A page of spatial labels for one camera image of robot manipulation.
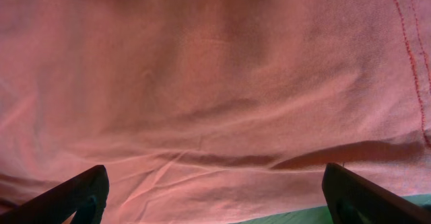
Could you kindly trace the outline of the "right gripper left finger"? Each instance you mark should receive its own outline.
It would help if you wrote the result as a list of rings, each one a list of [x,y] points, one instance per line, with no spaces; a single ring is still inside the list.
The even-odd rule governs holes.
[[[94,167],[1,214],[1,224],[100,224],[109,193],[104,165]]]

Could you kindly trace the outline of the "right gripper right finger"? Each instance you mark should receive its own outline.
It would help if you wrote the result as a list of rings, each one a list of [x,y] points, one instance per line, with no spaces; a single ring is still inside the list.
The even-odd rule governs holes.
[[[334,223],[430,224],[430,207],[389,192],[341,165],[326,165],[323,194]]]

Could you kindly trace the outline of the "red t-shirt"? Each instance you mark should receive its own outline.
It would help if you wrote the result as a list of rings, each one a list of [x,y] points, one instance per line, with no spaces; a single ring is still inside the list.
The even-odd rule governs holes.
[[[102,164],[104,223],[430,192],[430,0],[1,0],[1,199]]]

